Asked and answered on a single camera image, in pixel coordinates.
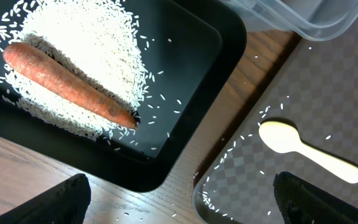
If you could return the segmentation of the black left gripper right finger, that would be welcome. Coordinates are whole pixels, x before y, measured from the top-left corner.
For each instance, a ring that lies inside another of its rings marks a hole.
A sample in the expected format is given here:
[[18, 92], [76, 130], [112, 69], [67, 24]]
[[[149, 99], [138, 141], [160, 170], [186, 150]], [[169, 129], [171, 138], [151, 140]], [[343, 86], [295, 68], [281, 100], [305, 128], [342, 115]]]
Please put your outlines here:
[[358, 224], [358, 208], [289, 172], [275, 175], [273, 191], [286, 224]]

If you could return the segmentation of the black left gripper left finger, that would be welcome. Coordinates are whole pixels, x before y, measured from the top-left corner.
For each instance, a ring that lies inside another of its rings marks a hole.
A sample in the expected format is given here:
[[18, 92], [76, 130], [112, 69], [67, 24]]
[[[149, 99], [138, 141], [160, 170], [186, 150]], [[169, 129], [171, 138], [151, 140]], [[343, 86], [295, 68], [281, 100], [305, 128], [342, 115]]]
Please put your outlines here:
[[76, 174], [0, 215], [0, 224], [83, 224], [91, 201], [85, 174]]

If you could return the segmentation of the yellow plastic spoon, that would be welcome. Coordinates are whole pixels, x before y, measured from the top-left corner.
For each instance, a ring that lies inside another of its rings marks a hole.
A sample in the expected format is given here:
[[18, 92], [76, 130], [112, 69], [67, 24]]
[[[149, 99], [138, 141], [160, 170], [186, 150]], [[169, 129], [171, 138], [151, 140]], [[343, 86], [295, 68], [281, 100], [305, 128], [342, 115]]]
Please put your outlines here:
[[322, 168], [350, 183], [358, 183], [358, 167], [304, 143], [293, 126], [279, 121], [266, 121], [259, 126], [259, 136], [271, 150], [285, 154], [297, 152]]

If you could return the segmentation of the orange carrot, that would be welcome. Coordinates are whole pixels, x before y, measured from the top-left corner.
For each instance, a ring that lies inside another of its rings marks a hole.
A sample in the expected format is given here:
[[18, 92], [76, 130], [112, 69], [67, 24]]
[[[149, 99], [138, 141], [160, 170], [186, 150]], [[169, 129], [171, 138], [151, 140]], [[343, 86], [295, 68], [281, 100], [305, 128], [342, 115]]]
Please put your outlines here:
[[121, 105], [84, 82], [41, 50], [22, 42], [8, 45], [4, 61], [26, 78], [75, 105], [127, 128], [135, 119]]

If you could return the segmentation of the white rice pile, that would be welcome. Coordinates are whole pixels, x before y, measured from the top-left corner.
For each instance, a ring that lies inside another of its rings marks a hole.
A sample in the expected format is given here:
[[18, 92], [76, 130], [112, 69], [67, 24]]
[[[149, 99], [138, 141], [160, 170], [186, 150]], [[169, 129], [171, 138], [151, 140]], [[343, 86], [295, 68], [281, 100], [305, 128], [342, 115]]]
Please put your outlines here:
[[29, 44], [135, 116], [148, 89], [137, 45], [139, 18], [121, 1], [0, 1], [0, 85], [31, 116], [91, 140], [135, 130], [48, 91], [2, 59], [14, 42]]

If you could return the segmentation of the black waste tray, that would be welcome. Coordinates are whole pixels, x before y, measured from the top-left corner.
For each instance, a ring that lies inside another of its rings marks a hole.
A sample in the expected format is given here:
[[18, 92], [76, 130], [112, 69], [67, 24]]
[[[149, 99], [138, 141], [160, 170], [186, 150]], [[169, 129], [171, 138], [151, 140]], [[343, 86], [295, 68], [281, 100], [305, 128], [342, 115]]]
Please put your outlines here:
[[[0, 18], [14, 1], [0, 1]], [[135, 131], [95, 141], [18, 108], [0, 83], [0, 137], [135, 192], [160, 186], [246, 47], [240, 17], [219, 1], [126, 1], [139, 16], [138, 45], [147, 70], [146, 99]], [[4, 60], [0, 49], [0, 76]]]

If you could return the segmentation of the brown serving tray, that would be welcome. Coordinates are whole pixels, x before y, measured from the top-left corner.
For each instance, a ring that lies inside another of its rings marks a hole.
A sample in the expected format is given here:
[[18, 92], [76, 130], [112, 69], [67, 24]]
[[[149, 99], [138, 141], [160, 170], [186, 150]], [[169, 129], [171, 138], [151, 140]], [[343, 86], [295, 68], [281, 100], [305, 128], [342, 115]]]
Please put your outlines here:
[[274, 120], [294, 125], [303, 142], [358, 166], [358, 18], [333, 40], [298, 44], [195, 186], [193, 205], [203, 222], [285, 223], [273, 191], [281, 172], [358, 208], [358, 183], [264, 144], [259, 126]]

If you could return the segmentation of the clear plastic bin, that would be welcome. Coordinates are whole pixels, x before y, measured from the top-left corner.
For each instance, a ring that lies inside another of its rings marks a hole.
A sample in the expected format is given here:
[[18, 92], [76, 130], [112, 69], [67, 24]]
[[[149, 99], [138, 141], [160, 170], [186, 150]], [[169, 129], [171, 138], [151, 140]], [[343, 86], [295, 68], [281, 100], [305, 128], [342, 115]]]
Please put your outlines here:
[[248, 32], [293, 31], [310, 41], [343, 34], [358, 18], [358, 0], [222, 0]]

